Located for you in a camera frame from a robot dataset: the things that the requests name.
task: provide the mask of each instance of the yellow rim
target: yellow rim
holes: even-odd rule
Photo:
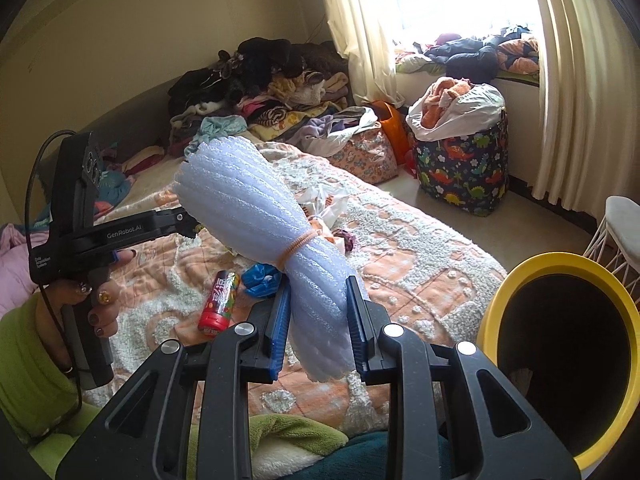
[[[502,315],[513,295],[524,285],[548,274],[569,274],[587,280],[602,290],[616,306],[622,317],[631,350],[629,384],[620,410],[609,429],[589,449],[574,457],[583,470],[603,457],[619,439],[633,415],[640,399],[640,374],[638,374],[638,354],[640,353],[640,317],[634,302],[624,286],[603,266],[596,262],[570,253],[545,253],[524,261],[513,269],[502,282],[487,308],[480,330],[478,346],[494,364],[498,362],[498,334]]]

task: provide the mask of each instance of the white stool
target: white stool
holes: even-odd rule
[[[636,285],[640,284],[640,205],[624,196],[607,198],[604,218],[584,256],[600,263],[609,237],[617,250],[604,267],[622,282],[633,297]],[[639,303],[640,294],[636,299],[636,304]]]

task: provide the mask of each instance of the metal bolt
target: metal bolt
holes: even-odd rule
[[[180,342],[175,339],[168,339],[160,347],[163,354],[175,354],[180,349]]]
[[[456,348],[458,348],[458,352],[464,355],[473,355],[477,350],[476,345],[471,341],[460,341],[460,343],[456,345]]]
[[[238,335],[249,335],[254,332],[254,326],[251,323],[238,323],[234,327],[234,332]]]
[[[400,325],[396,325],[395,323],[385,325],[382,330],[389,337],[400,337],[404,333],[404,328],[402,328]]]

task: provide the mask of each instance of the tile floor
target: tile floor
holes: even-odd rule
[[[512,192],[495,212],[480,218],[429,197],[402,169],[378,187],[453,227],[492,254],[507,271],[540,253],[582,254],[591,240],[579,227]]]

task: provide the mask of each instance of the green fleece robe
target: green fleece robe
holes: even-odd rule
[[[77,399],[75,384],[60,372],[40,342],[35,327],[37,299],[37,295],[33,296],[0,319],[0,409],[26,446],[55,426]],[[31,456],[50,477],[55,476],[60,461],[96,413],[98,408],[84,404],[73,419],[29,448]],[[340,431],[301,416],[252,416],[249,426],[252,452],[266,436],[285,440],[318,456],[327,456],[347,442]],[[194,478],[197,430],[192,427],[188,478]]]

